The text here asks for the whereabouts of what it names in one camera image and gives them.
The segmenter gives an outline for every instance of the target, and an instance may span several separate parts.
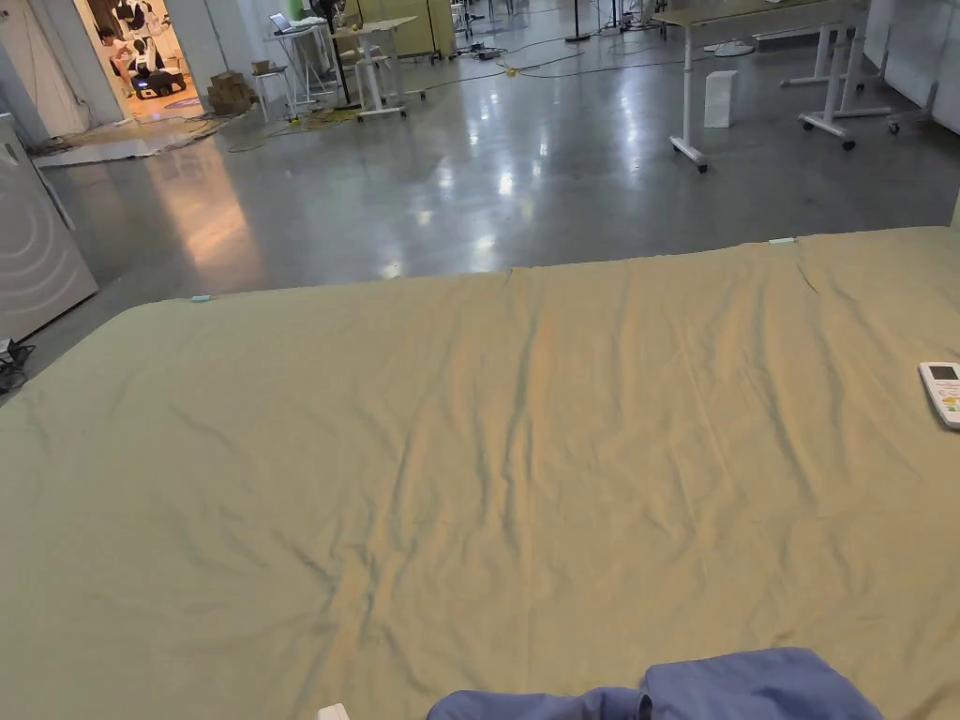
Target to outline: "black cable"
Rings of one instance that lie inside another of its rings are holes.
[[[448,80],[445,83],[428,85],[422,91],[426,92],[427,90],[434,90],[438,87],[445,87],[446,85],[456,85],[457,83],[465,83],[469,80],[483,80],[484,78],[495,78],[497,75],[503,75],[505,72],[506,72],[505,70],[501,70],[498,73],[490,73],[489,75],[475,75],[472,78],[457,78],[456,80]]]
[[[709,60],[707,58],[695,58],[694,62],[700,62],[702,60]],[[657,67],[660,65],[683,65],[683,60],[664,60],[662,62],[641,62],[634,65],[617,65],[616,67],[597,67],[593,70],[578,70],[575,73],[563,73],[562,75],[533,75],[528,72],[517,71],[518,75],[522,75],[524,78],[543,78],[545,80],[553,80],[554,78],[573,78],[577,75],[590,75],[592,73],[605,73],[611,70],[629,70],[632,67]]]

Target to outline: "appliance door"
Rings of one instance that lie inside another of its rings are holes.
[[[20,340],[95,292],[12,118],[0,115],[0,339]]]

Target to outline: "stand pole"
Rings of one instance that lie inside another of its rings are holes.
[[[566,39],[567,42],[583,42],[589,40],[589,35],[580,35],[580,3],[573,0],[573,35]]]

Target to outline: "white plug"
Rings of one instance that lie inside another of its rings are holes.
[[[343,703],[320,708],[317,711],[317,720],[350,720]]]

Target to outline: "remote control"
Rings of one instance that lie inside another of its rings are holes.
[[[944,424],[960,430],[960,365],[921,363],[920,377]]]

